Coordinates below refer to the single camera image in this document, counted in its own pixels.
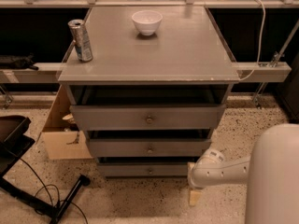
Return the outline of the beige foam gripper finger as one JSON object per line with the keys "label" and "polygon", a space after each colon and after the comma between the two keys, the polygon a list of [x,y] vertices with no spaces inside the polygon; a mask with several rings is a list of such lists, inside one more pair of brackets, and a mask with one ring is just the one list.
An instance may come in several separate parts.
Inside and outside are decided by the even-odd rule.
{"label": "beige foam gripper finger", "polygon": [[196,189],[192,184],[191,184],[191,173],[192,173],[192,168],[194,166],[193,162],[189,162],[187,164],[188,167],[188,184],[189,184],[189,206],[194,207],[197,205],[201,195],[202,195],[202,190],[201,189]]}

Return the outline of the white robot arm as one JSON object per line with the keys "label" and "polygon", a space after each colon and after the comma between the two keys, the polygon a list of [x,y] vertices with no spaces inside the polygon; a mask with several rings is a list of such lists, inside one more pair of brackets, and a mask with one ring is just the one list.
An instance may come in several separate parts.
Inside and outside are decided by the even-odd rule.
{"label": "white robot arm", "polygon": [[269,128],[250,156],[234,161],[208,149],[188,164],[188,182],[192,189],[245,184],[245,224],[299,224],[299,125]]}

